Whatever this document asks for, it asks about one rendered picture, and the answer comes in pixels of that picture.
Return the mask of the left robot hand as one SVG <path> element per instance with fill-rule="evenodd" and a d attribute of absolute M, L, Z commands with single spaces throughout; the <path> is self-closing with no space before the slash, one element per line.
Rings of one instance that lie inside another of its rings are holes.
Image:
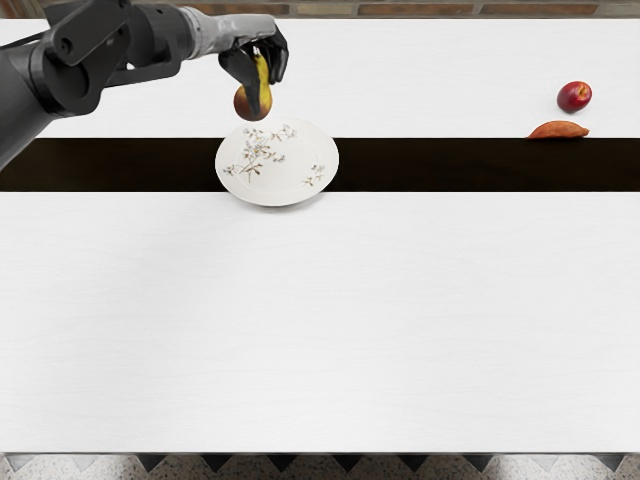
<path fill-rule="evenodd" d="M 248 117 L 261 120 L 270 110 L 270 87 L 282 81 L 289 49 L 274 18 L 268 14 L 206 15 L 182 7 L 193 47 L 189 57 L 218 56 L 220 66 L 244 89 Z"/>

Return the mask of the yellow red pear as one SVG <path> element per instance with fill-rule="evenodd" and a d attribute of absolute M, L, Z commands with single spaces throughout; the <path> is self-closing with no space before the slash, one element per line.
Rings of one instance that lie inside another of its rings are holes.
<path fill-rule="evenodd" d="M 271 86 L 269 83 L 269 67 L 264 56 L 261 54 L 255 54 L 253 56 L 254 64 L 257 67 L 259 76 L 259 90 L 258 90 L 258 105 L 259 109 L 256 113 L 253 112 L 250 106 L 249 98 L 247 96 L 245 87 L 240 85 L 234 95 L 233 104 L 236 113 L 244 120 L 247 121 L 260 121 L 267 117 L 270 113 L 273 98 L 271 93 Z"/>

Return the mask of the white floral print plate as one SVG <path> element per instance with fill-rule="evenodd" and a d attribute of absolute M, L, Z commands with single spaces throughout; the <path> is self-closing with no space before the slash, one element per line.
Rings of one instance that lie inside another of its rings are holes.
<path fill-rule="evenodd" d="M 245 122 L 224 138 L 215 171 L 226 190 L 245 202 L 282 207 L 322 192 L 339 168 L 333 138 L 292 117 Z"/>

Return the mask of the orange fruit wedge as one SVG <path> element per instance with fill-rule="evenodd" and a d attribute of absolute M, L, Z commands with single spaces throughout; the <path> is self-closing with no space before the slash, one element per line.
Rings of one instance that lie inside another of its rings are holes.
<path fill-rule="evenodd" d="M 581 125 L 565 120 L 545 122 L 536 127 L 528 136 L 528 140 L 540 139 L 574 139 L 584 138 L 590 130 Z"/>

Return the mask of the red plum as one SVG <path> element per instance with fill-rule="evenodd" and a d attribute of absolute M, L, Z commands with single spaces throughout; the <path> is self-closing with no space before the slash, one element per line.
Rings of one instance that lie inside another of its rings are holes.
<path fill-rule="evenodd" d="M 557 93 L 557 106 L 565 113 L 573 114 L 584 109 L 592 99 L 592 88 L 584 81 L 565 84 Z"/>

